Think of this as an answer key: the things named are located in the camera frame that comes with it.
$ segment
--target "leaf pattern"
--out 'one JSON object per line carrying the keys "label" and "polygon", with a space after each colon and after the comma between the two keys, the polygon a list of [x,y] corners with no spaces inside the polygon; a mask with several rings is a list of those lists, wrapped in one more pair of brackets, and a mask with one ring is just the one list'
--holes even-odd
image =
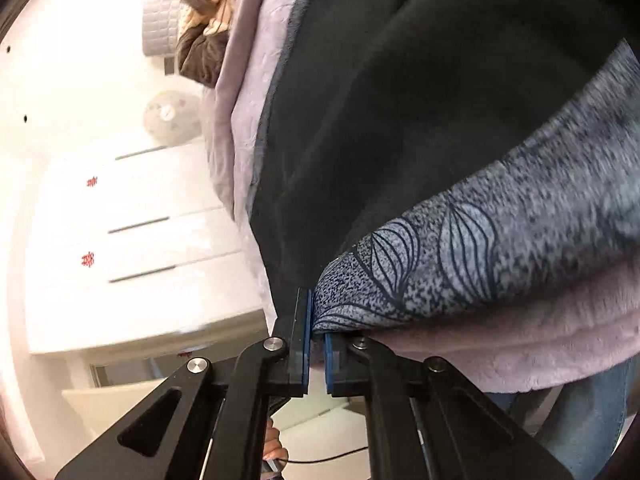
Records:
{"label": "leaf pattern", "polygon": [[404,310],[402,297],[420,256],[414,225],[405,218],[392,220],[365,236],[352,252],[387,301]]}
{"label": "leaf pattern", "polygon": [[[318,298],[318,291],[320,290],[324,290],[325,292],[327,290],[335,290],[336,283],[342,281],[341,277],[343,276],[344,269],[341,265],[345,259],[354,258],[354,252],[354,250],[351,250],[343,253],[330,262],[322,272],[314,291],[315,330],[348,330],[356,326],[360,328],[376,328],[378,326],[393,326],[404,320],[402,313],[397,310],[385,313],[373,309],[366,304],[366,301],[359,301],[357,290],[351,291],[355,294],[347,293],[345,295],[339,295],[339,298],[337,298],[338,301],[335,303],[323,301],[322,298]],[[376,283],[372,283],[370,279],[372,276],[370,269],[365,270],[365,274],[368,278],[367,283],[375,286]],[[322,304],[322,308],[317,308],[319,303]]]}
{"label": "leaf pattern", "polygon": [[492,220],[478,206],[449,200],[440,229],[438,265],[465,304],[488,303],[496,298],[496,239]]}

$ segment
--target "gray quilted pillow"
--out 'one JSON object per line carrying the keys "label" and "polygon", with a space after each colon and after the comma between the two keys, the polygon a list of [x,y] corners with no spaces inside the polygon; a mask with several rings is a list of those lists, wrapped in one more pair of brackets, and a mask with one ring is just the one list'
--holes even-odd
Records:
{"label": "gray quilted pillow", "polygon": [[173,56],[178,43],[180,0],[145,0],[142,10],[142,52]]}

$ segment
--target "white wall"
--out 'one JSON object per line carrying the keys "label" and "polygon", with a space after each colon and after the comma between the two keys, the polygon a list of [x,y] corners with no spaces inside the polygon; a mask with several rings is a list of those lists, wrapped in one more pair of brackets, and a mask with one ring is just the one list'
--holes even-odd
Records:
{"label": "white wall", "polygon": [[200,85],[143,56],[143,1],[27,4],[0,48],[0,146],[51,155],[132,131],[159,91],[200,95]]}
{"label": "white wall", "polygon": [[[4,190],[0,207],[4,206],[4,212],[9,213],[2,215],[0,231],[4,241],[0,259],[6,262],[0,266],[0,315],[4,315],[2,321],[9,332],[9,358],[4,353],[6,345],[0,351],[3,373],[7,372],[4,382],[13,390],[10,400],[15,418],[10,429],[12,439],[20,443],[21,457],[25,458],[34,475],[53,478],[91,439],[81,419],[61,394],[62,389],[70,387],[66,363],[62,359],[44,360],[32,356],[27,347],[25,247],[44,163],[37,158],[25,160],[6,151],[0,154],[0,189]],[[8,197],[8,189],[13,189],[13,197]]]}
{"label": "white wall", "polygon": [[162,90],[200,94],[143,56],[142,2],[31,0],[0,45],[0,365],[17,400],[13,438],[39,478],[53,478],[90,440],[60,394],[71,386],[65,363],[26,347],[25,246],[47,160],[139,128]]}
{"label": "white wall", "polygon": [[[364,415],[336,408],[324,415],[284,430],[282,445],[292,460],[318,460],[367,445]],[[353,455],[320,464],[289,464],[286,480],[370,480],[369,453]]]}

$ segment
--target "black cable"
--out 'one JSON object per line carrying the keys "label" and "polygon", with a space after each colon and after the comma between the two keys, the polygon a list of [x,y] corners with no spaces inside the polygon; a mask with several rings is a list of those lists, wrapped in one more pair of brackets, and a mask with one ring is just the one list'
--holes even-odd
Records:
{"label": "black cable", "polygon": [[342,458],[343,456],[348,456],[348,455],[352,455],[354,453],[359,453],[361,451],[364,451],[365,449],[369,449],[369,446],[361,447],[361,448],[358,448],[358,449],[353,449],[351,451],[347,451],[346,453],[342,453],[340,455],[330,456],[329,458],[321,458],[320,460],[283,460],[281,458],[277,458],[276,460],[278,460],[278,462],[287,462],[287,463],[290,463],[290,464],[321,464],[322,462],[331,462],[331,460],[338,460],[339,458]]}

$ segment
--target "black fleece blanket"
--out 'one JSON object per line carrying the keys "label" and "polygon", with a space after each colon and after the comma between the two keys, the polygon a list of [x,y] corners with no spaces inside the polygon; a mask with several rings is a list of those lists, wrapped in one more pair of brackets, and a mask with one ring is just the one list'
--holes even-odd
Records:
{"label": "black fleece blanket", "polygon": [[310,0],[268,110],[251,220],[276,308],[520,145],[622,39],[600,0]]}

